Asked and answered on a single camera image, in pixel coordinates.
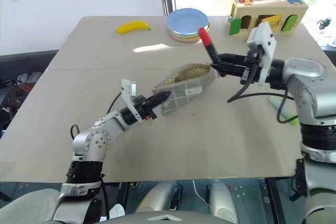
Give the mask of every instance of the toy banana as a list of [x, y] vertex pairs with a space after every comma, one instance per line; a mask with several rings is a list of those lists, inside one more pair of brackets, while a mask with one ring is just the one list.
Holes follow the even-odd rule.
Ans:
[[144, 21], [131, 21], [119, 26], [116, 29], [117, 34], [125, 34], [129, 31], [137, 30], [137, 29], [147, 29], [151, 30], [150, 26]]

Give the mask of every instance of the red marker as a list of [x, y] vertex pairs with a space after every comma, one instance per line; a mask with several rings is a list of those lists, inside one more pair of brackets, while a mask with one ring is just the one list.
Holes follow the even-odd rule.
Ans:
[[198, 30], [198, 35], [202, 40], [202, 43], [206, 49], [206, 51], [208, 52], [212, 62], [214, 64], [219, 64], [221, 61], [218, 57], [218, 53], [214, 47], [214, 45], [212, 44], [212, 41], [210, 39], [210, 36], [208, 35], [208, 33], [206, 32], [206, 30], [204, 28], [200, 28]]

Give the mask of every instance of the table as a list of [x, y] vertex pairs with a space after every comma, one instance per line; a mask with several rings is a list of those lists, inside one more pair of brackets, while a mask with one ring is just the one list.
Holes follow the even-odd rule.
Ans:
[[[144, 20], [152, 30], [114, 32], [130, 20]], [[227, 35], [227, 17], [209, 20], [218, 52], [247, 52], [244, 38]], [[275, 58], [318, 59], [335, 78], [302, 24], [294, 35], [276, 40]], [[161, 49], [148, 48], [160, 44]], [[64, 182], [72, 156], [70, 126], [84, 130], [104, 115], [122, 78], [136, 81], [138, 94], [148, 97], [181, 65], [205, 62], [202, 43], [172, 39], [165, 17], [83, 18], [0, 140], [0, 181]], [[227, 104], [239, 88], [237, 77], [216, 79], [194, 102], [122, 134], [108, 150], [106, 182], [293, 175], [301, 156], [299, 127], [278, 124], [266, 97]], [[247, 92], [267, 91], [268, 85], [252, 85]], [[115, 104], [124, 106], [121, 99]]]

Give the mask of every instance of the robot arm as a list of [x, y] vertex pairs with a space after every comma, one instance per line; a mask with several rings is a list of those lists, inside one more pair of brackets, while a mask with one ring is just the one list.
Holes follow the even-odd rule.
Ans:
[[286, 90], [295, 100], [301, 123], [303, 178], [308, 194], [306, 223], [334, 223], [336, 219], [336, 86], [326, 67], [312, 59], [273, 60], [276, 41], [269, 24], [254, 28], [247, 40], [247, 56], [218, 55], [207, 33], [199, 31], [213, 68], [220, 76], [240, 77], [246, 90], [253, 82]]
[[101, 188], [102, 165], [110, 143], [130, 125], [156, 115], [152, 109], [163, 103], [170, 92], [161, 92], [146, 99], [136, 96], [136, 84], [122, 80], [121, 96], [127, 106], [98, 119], [92, 127], [79, 133], [73, 143], [74, 155], [62, 184], [53, 220], [82, 224], [99, 221], [102, 203], [96, 199]]

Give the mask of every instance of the white wall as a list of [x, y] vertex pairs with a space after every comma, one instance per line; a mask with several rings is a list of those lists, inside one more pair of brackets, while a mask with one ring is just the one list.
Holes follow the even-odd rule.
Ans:
[[83, 16], [160, 16], [161, 0], [0, 0], [0, 55], [59, 49]]

